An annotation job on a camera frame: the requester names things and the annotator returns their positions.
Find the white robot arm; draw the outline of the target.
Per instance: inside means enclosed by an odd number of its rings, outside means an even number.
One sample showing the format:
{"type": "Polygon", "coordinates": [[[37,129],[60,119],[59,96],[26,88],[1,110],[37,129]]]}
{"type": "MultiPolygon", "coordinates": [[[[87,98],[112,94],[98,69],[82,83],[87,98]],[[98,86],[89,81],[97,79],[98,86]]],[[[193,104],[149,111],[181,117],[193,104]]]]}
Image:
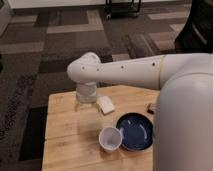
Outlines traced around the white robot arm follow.
{"type": "Polygon", "coordinates": [[[93,97],[98,82],[157,90],[153,171],[213,171],[213,53],[103,63],[88,52],[67,74],[80,100],[93,97]]]}

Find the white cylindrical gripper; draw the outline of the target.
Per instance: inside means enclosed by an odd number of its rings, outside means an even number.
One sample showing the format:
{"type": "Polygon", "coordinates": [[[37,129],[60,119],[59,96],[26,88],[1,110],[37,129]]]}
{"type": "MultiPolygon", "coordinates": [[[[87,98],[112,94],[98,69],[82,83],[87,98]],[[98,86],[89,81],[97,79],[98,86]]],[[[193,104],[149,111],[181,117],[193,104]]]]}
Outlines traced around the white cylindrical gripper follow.
{"type": "Polygon", "coordinates": [[[79,101],[75,102],[75,111],[81,106],[81,103],[95,103],[95,106],[100,110],[100,106],[97,100],[97,86],[94,82],[77,84],[76,87],[76,98],[79,101]]]}

